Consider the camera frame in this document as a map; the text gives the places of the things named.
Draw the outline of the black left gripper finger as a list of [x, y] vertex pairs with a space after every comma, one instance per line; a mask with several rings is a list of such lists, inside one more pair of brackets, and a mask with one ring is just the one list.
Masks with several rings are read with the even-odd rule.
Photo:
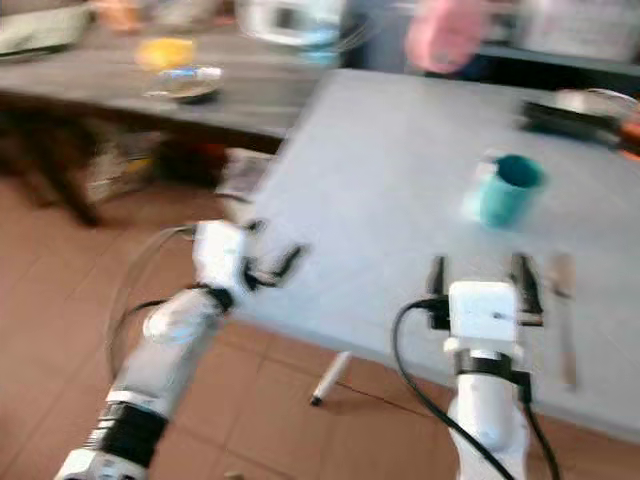
[[280, 259], [278, 265], [268, 273], [269, 285], [271, 288], [279, 287], [289, 278], [294, 266], [306, 255], [306, 244], [293, 244], [285, 255]]

